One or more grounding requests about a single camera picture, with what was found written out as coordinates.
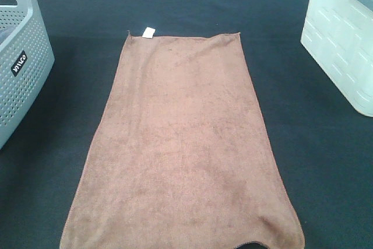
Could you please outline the brown microfiber towel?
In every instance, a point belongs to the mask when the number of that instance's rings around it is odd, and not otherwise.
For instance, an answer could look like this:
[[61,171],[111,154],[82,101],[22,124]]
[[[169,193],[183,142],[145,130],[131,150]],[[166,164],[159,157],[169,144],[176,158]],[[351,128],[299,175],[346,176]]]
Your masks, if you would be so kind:
[[238,33],[128,36],[61,248],[304,248]]

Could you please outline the black table cloth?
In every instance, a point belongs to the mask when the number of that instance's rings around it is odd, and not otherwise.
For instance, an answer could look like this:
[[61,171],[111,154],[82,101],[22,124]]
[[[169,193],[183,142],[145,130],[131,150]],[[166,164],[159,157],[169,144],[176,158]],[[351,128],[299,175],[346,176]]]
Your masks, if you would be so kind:
[[38,0],[55,62],[1,150],[1,247],[58,248],[124,41],[240,33],[306,248],[372,247],[372,119],[300,43],[309,0]]

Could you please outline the grey perforated laundry basket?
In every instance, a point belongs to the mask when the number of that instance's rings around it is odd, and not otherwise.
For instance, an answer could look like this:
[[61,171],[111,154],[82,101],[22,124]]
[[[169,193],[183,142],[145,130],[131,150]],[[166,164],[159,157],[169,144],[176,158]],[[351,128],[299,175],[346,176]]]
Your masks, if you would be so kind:
[[37,0],[1,4],[1,145],[25,117],[55,58]]

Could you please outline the white plastic basket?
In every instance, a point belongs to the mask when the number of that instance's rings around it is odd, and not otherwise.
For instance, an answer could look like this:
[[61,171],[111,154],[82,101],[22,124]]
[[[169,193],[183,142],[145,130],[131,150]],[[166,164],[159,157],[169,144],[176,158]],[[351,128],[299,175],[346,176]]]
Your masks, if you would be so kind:
[[372,116],[372,0],[309,0],[301,44],[352,107]]

